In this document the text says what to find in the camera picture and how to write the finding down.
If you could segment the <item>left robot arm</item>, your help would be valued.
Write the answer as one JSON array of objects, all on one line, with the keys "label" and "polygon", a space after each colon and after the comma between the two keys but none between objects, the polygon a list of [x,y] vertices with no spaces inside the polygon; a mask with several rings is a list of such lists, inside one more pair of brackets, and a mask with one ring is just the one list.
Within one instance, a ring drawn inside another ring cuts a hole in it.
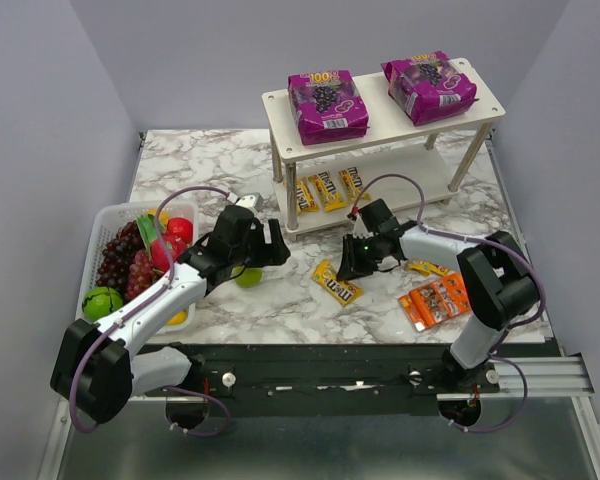
[{"label": "left robot arm", "polygon": [[50,386],[68,401],[73,426],[90,433],[132,396],[182,384],[193,366],[190,357],[178,347],[144,354],[147,341],[176,313],[231,280],[234,269],[281,266],[289,257],[278,220],[261,223],[251,210],[229,205],[213,230],[134,300],[94,323],[71,323]]}]

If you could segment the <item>purple grape candy bag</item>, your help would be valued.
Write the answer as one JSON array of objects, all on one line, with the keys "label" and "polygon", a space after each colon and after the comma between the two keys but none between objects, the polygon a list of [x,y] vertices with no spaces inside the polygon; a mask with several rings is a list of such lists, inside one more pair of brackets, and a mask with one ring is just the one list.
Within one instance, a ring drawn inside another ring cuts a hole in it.
[{"label": "purple grape candy bag", "polygon": [[388,94],[411,119],[423,126],[468,111],[477,98],[477,85],[434,51],[381,64]]},{"label": "purple grape candy bag", "polygon": [[369,114],[348,70],[291,75],[287,92],[301,143],[312,146],[362,138]]}]

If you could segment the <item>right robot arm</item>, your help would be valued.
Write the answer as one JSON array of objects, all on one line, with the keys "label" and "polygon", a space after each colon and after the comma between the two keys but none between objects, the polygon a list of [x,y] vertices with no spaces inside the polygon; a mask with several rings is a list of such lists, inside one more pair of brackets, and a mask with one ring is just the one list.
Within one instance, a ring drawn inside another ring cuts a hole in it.
[{"label": "right robot arm", "polygon": [[543,314],[544,286],[506,231],[470,237],[435,230],[419,220],[401,223],[382,199],[352,208],[348,218],[355,227],[343,237],[340,281],[371,276],[388,258],[426,260],[461,274],[471,316],[442,355],[438,371],[449,385],[473,376],[511,330]]}]

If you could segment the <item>yellow M&M bag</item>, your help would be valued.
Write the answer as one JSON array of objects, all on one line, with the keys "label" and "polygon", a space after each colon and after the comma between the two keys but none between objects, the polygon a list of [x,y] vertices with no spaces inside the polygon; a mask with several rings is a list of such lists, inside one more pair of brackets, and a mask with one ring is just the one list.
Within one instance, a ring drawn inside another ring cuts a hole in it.
[{"label": "yellow M&M bag", "polygon": [[433,264],[427,261],[412,261],[407,264],[406,269],[419,272],[424,276],[435,274],[441,277],[445,277],[452,273],[452,271],[447,267]]},{"label": "yellow M&M bag", "polygon": [[342,209],[348,205],[328,171],[310,175],[308,180],[315,187],[325,212]]},{"label": "yellow M&M bag", "polygon": [[296,179],[296,211],[298,215],[316,213],[320,210],[315,201],[305,177]]},{"label": "yellow M&M bag", "polygon": [[364,185],[357,167],[348,167],[339,171],[340,180],[344,186],[347,200],[353,204]]},{"label": "yellow M&M bag", "polygon": [[314,270],[312,280],[337,300],[342,307],[350,305],[364,294],[361,287],[345,280],[338,280],[336,275],[337,272],[331,262],[325,259]]}]

